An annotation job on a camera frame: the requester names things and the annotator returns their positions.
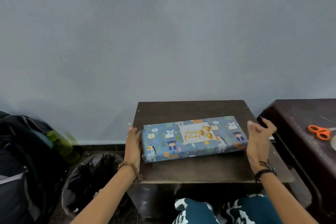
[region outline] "backpack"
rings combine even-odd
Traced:
[[[52,150],[40,120],[0,112],[0,223],[46,223],[69,165]]]

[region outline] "gift box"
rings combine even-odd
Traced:
[[[245,150],[247,137],[233,116],[145,125],[146,163]]]

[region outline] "garbage bag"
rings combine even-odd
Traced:
[[[77,216],[117,173],[122,162],[123,158],[115,153],[95,154],[81,162],[69,175],[62,190],[61,203],[65,213]],[[115,214],[127,201],[125,194]]]

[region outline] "orange scissors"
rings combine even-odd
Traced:
[[[336,130],[336,128],[321,128],[319,126],[309,125],[308,130],[315,133],[318,139],[328,141],[331,139],[331,131]]]

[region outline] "bracelet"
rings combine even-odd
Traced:
[[[122,162],[119,166],[118,166],[118,171],[120,170],[121,167],[123,166],[130,166],[133,168],[133,171],[135,173],[135,180],[134,180],[134,183],[139,183],[142,181],[142,175],[139,173],[138,169],[135,167],[134,164],[132,163],[128,163],[128,162]]]
[[[257,172],[254,176],[254,179],[255,179],[255,182],[260,182],[260,177],[261,175],[263,174],[266,174],[266,173],[273,173],[274,175],[277,175],[276,171],[275,171],[275,168],[273,168],[270,164],[264,162],[264,161],[259,161],[260,165],[263,166],[263,167],[267,167],[267,169],[263,169],[263,170],[260,170],[259,172]]]

